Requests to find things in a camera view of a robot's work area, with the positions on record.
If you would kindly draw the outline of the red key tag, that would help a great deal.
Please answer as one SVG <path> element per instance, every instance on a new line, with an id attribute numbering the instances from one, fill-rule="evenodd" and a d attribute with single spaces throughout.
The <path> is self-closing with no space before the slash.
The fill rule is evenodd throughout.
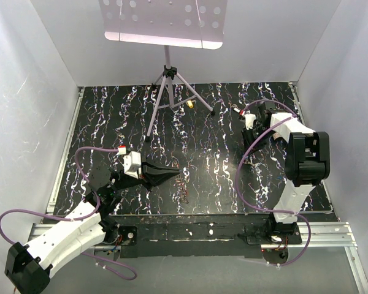
<path id="1" fill-rule="evenodd" d="M 179 193 L 180 201 L 184 204 L 188 204 L 189 203 L 188 189 L 184 183 L 181 183 L 179 185 L 178 193 Z"/>

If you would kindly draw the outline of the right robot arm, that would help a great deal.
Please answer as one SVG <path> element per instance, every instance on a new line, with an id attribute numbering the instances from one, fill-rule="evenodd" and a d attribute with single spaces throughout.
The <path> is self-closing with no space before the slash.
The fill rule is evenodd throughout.
<path id="1" fill-rule="evenodd" d="M 297 214 L 305 199 L 330 174 L 329 135 L 304 126 L 292 111 L 277 109 L 271 100 L 262 100 L 256 111 L 235 109 L 245 121 L 243 142 L 251 153 L 263 148 L 265 140 L 277 134 L 287 143 L 286 184 L 279 201 L 269 213 L 265 235 L 272 243 L 294 235 Z"/>

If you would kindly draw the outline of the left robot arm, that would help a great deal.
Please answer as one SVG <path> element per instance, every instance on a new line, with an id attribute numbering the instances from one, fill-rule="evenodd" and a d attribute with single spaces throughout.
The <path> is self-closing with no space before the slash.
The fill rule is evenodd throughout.
<path id="1" fill-rule="evenodd" d="M 67 263 L 89 248 L 113 244 L 121 236 L 111 216 L 121 201 L 120 191 L 138 185 L 150 190 L 179 175 L 177 167 L 157 166 L 143 160 L 137 177 L 124 168 L 108 169 L 103 186 L 91 185 L 91 192 L 70 214 L 25 244 L 10 242 L 4 273 L 20 293 L 42 293 L 50 279 Z"/>

